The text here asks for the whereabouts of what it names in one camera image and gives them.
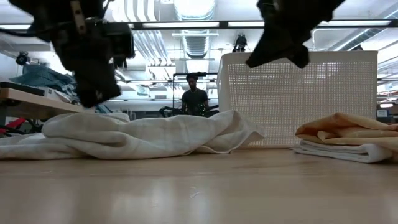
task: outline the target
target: black camera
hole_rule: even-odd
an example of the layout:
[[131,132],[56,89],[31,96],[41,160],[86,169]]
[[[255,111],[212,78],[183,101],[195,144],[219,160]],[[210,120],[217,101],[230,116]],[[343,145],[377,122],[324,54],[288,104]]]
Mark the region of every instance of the black camera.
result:
[[28,56],[28,52],[19,52],[16,62],[18,65],[26,65],[27,63],[29,63],[30,58]]

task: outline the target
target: folded towel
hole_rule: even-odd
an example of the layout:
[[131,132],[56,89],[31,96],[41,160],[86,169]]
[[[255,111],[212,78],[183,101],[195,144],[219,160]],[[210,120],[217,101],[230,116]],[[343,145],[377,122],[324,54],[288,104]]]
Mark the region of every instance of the folded towel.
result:
[[230,153],[261,140],[263,129],[231,110],[210,118],[175,116],[130,121],[126,114],[63,114],[43,133],[0,139],[0,159],[148,159]]
[[390,150],[375,144],[363,144],[361,146],[331,146],[301,140],[300,144],[293,148],[293,151],[299,154],[364,163],[379,162],[392,157],[392,152]]
[[352,114],[335,113],[303,124],[295,135],[320,144],[345,146],[376,144],[398,152],[398,125],[388,125]]

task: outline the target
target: crumpled white towel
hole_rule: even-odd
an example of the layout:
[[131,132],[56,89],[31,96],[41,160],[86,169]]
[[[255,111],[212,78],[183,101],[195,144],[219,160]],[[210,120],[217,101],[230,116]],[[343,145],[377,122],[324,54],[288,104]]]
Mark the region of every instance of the crumpled white towel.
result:
[[375,144],[362,146],[332,146],[301,140],[293,148],[299,154],[323,156],[347,161],[373,163],[392,157],[392,152]]
[[265,131],[231,110],[210,118],[175,116],[129,121],[126,114],[63,114],[40,134],[0,139],[0,159],[148,159],[227,154]]

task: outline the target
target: laundry basket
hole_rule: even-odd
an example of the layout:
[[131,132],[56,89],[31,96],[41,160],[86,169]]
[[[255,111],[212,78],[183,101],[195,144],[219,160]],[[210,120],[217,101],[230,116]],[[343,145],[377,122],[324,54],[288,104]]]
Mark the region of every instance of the laundry basket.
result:
[[218,104],[267,131],[254,146],[291,146],[300,125],[336,112],[376,117],[377,52],[310,52],[304,69],[287,59],[249,68],[249,55],[222,56]]

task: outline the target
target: wooden table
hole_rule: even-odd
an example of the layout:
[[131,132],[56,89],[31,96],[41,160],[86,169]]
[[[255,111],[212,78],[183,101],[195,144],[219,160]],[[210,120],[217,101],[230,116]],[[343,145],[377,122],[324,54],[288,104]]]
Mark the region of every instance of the wooden table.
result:
[[0,162],[1,223],[398,223],[398,166],[288,150]]
[[49,119],[59,114],[93,112],[82,106],[51,100],[11,88],[0,89],[0,123],[6,116],[27,119]]

